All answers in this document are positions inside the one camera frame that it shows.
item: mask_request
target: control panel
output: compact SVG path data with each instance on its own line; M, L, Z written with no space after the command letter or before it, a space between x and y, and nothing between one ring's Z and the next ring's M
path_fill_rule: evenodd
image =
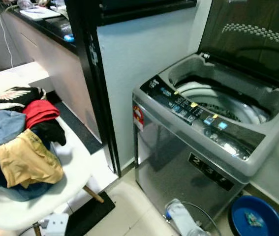
M144 83L140 89L234 158L248 160L265 137L186 99L158 75Z

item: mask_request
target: blue plastic bowl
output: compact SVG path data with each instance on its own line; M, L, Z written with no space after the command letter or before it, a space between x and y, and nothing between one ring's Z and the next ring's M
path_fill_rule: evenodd
M279 215L264 200L241 196L232 205L229 223L238 236L279 236Z

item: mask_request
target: white cable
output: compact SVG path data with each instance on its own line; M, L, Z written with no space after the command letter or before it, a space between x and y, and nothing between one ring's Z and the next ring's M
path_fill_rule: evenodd
M1 26L2 31L3 31L3 38L4 38L4 40L5 40L5 43L6 43L8 52L9 52L9 54L10 54L10 65L11 65L11 68L13 68L13 64L12 64L12 54L11 54L10 48L9 48L9 46L8 46L8 42L7 42L7 39L6 39L5 29L3 28L2 21L1 21L1 16L0 16L0 26Z

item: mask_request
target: white cabinet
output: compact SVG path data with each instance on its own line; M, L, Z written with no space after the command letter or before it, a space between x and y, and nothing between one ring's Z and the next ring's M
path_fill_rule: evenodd
M55 92L78 119L100 141L85 77L79 58L12 14L6 15L10 33L30 62L38 62L49 73Z

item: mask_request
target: paper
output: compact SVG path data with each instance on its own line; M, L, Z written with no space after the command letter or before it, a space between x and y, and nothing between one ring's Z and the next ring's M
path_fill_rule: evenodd
M28 10L21 10L20 13L24 16L27 16L33 20L39 20L49 17L56 17L60 16L61 14L47 9L45 7L36 6L35 8L28 9Z

